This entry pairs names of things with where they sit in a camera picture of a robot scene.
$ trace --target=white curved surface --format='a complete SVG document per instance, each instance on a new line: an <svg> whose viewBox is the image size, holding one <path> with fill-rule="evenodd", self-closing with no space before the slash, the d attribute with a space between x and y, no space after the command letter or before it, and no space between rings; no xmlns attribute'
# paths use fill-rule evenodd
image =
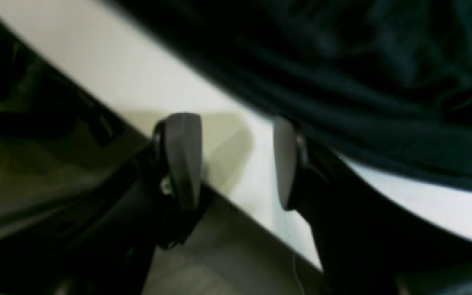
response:
<svg viewBox="0 0 472 295"><path fill-rule="evenodd" d="M307 223L297 213L281 210L270 118L204 80L129 17L102 1L0 0L0 20L58 70L147 135L169 113L202 114L213 186L321 267ZM227 142L244 144L231 150L226 148ZM472 193L345 161L395 203L472 240Z"/></svg>

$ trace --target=dark cloth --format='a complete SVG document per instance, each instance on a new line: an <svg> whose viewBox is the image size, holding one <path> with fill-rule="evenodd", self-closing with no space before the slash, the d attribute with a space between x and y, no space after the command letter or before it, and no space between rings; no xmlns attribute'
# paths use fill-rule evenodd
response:
<svg viewBox="0 0 472 295"><path fill-rule="evenodd" d="M120 2L312 148L472 190L472 1Z"/></svg>

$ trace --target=thin wire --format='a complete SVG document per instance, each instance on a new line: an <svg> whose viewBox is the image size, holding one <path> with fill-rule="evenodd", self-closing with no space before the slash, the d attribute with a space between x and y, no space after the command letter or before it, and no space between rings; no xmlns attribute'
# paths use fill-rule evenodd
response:
<svg viewBox="0 0 472 295"><path fill-rule="evenodd" d="M298 287L300 287L300 293L302 295L305 295L305 288L303 287L302 281L300 280L300 277L298 276L298 270L296 269L296 252L293 251L293 272L294 272L294 278L296 279L296 282L298 283Z"/></svg>

